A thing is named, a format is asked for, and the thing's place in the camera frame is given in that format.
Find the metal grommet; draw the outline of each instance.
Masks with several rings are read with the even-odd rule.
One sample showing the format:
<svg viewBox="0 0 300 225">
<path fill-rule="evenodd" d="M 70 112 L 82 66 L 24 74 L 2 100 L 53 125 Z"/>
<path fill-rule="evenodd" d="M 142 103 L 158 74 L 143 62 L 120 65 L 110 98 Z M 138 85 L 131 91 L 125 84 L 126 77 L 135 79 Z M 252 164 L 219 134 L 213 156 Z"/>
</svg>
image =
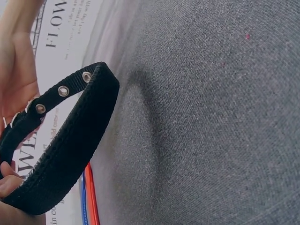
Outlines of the metal grommet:
<svg viewBox="0 0 300 225">
<path fill-rule="evenodd" d="M 70 93 L 70 90 L 69 90 L 69 88 L 67 88 L 66 86 L 60 86 L 60 87 L 58 88 L 58 94 L 59 94 L 60 96 L 62 96 L 62 97 L 68 96 L 69 93 Z"/>
<path fill-rule="evenodd" d="M 92 78 L 92 74 L 90 74 L 89 72 L 84 72 L 82 74 L 82 78 L 83 78 L 84 82 L 88 83 L 88 82 L 90 82 L 90 80 Z"/>
<path fill-rule="evenodd" d="M 43 104 L 37 104 L 36 110 L 38 114 L 43 114 L 46 112 L 46 107 Z"/>
<path fill-rule="evenodd" d="M 30 108 L 30 106 L 31 106 L 31 104 L 32 104 L 32 102 L 33 102 L 33 100 L 35 100 L 35 99 L 37 99 L 38 97 L 34 97 L 32 100 L 30 100 L 29 102 L 28 102 L 28 104 L 27 104 L 27 106 L 26 106 L 26 108 L 25 108 L 25 112 L 26 113 L 28 113 L 28 109 Z"/>
</svg>

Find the black lettering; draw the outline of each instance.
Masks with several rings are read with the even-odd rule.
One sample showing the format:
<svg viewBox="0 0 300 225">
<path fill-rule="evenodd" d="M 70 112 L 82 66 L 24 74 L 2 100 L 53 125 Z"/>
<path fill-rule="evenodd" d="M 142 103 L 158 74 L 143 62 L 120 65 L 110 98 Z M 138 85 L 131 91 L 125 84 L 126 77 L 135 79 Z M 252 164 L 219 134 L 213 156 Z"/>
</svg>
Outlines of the black lettering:
<svg viewBox="0 0 300 225">
<path fill-rule="evenodd" d="M 65 9 L 64 9 L 64 8 L 61 8 L 60 6 L 61 6 L 61 5 L 65 5 L 66 3 L 67 3 L 66 1 L 63 1 L 63 2 L 61 2 L 61 3 L 55 4 L 55 6 L 56 6 L 58 9 L 54 9 L 54 10 L 53 10 L 53 14 L 54 14 L 54 13 L 58 13 L 58 12 L 63 12 L 63 11 L 65 11 Z"/>
<path fill-rule="evenodd" d="M 58 34 L 48 34 L 48 38 L 47 38 L 47 40 L 50 40 L 50 44 L 46 44 L 46 47 L 53 47 L 53 48 L 55 48 L 56 45 L 53 44 L 53 40 L 50 39 L 50 37 L 56 37 L 57 38 Z"/>
<path fill-rule="evenodd" d="M 58 27 L 62 24 L 62 18 L 58 15 L 51 18 L 50 23 L 54 27 Z"/>
</svg>

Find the hand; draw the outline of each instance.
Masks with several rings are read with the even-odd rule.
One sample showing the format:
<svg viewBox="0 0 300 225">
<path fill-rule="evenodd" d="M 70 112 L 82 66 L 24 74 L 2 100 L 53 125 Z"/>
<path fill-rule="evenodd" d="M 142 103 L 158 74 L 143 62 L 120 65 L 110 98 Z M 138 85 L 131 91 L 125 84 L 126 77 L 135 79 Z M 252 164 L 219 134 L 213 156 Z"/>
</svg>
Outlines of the hand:
<svg viewBox="0 0 300 225">
<path fill-rule="evenodd" d="M 3 179 L 0 180 L 0 198 L 8 196 L 22 183 L 22 178 L 6 162 L 0 166 Z M 45 214 L 41 216 L 29 216 L 10 205 L 0 202 L 1 225 L 45 225 Z"/>
<path fill-rule="evenodd" d="M 0 30 L 0 118 L 10 123 L 38 94 L 30 34 L 19 32 L 7 36 Z M 0 132 L 3 128 L 0 119 Z"/>
</svg>

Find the magazine page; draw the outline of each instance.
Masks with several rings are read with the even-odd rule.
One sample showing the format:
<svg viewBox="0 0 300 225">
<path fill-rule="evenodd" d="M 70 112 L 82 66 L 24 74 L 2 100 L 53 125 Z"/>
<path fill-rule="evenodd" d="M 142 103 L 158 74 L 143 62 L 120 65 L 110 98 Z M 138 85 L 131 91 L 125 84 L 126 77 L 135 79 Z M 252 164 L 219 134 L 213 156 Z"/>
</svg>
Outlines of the magazine page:
<svg viewBox="0 0 300 225">
<path fill-rule="evenodd" d="M 6 2 L 0 1 L 0 14 Z M 45 1 L 30 34 L 40 94 L 82 68 L 101 3 L 101 0 Z M 77 100 L 78 96 L 70 97 L 50 111 L 39 131 L 15 152 L 18 174 L 26 176 L 31 171 Z M 82 225 L 79 183 L 56 207 L 47 212 L 46 224 Z"/>
</svg>

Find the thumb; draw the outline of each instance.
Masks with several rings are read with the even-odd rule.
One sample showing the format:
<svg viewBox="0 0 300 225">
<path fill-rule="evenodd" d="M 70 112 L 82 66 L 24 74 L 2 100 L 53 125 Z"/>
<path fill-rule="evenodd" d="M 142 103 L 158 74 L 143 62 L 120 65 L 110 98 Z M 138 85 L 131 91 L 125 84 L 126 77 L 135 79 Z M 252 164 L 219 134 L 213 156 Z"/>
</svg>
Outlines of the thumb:
<svg viewBox="0 0 300 225">
<path fill-rule="evenodd" d="M 14 175 L 6 176 L 0 180 L 0 198 L 4 198 L 18 188 L 23 182 L 22 178 Z"/>
<path fill-rule="evenodd" d="M 7 162 L 3 162 L 0 165 L 0 170 L 4 176 L 4 178 L 0 180 L 0 198 L 4 198 L 19 187 L 22 184 L 23 179 Z"/>
</svg>

